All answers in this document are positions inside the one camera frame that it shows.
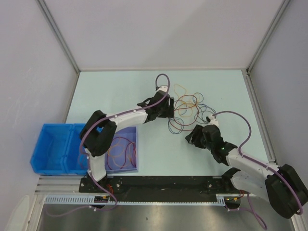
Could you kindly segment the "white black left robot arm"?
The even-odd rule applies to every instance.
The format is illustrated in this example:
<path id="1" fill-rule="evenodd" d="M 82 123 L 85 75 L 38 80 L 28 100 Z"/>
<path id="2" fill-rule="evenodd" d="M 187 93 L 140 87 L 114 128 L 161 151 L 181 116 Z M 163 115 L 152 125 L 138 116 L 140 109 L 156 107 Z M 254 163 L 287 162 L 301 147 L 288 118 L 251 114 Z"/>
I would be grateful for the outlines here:
<path id="1" fill-rule="evenodd" d="M 156 89 L 153 97 L 137 104 L 134 109 L 110 115 L 97 110 L 92 114 L 79 134 L 79 150 L 84 150 L 88 156 L 88 174 L 92 177 L 89 186 L 95 192 L 102 192 L 106 188 L 105 156 L 114 135 L 122 129 L 135 127 L 158 117 L 173 117 L 173 103 L 174 98 L 168 94 L 167 86 L 161 86 Z"/>

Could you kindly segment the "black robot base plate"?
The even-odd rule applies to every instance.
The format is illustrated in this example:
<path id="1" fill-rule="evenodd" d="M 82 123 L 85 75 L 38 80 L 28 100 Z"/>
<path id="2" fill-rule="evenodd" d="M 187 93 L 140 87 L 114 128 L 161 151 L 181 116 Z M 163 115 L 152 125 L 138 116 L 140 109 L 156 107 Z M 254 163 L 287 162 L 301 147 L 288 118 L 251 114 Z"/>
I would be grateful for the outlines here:
<path id="1" fill-rule="evenodd" d="M 214 194 L 246 194 L 246 191 L 234 188 L 231 182 L 222 176 L 109 176 L 98 184 L 113 193 L 116 199 L 183 199 Z"/>

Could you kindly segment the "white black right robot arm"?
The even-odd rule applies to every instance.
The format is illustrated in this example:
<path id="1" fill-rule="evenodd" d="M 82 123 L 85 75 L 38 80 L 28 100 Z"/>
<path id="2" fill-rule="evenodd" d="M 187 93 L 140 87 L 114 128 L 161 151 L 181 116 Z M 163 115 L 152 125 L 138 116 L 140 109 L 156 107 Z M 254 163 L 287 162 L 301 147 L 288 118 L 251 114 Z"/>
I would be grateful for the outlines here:
<path id="1" fill-rule="evenodd" d="M 230 167 L 222 188 L 227 193 L 237 189 L 250 192 L 265 201 L 283 218 L 303 213 L 308 190 L 296 170 L 288 164 L 278 166 L 240 153 L 239 147 L 224 141 L 216 125 L 197 125 L 185 137 L 186 141 L 207 149 L 218 162 Z"/>

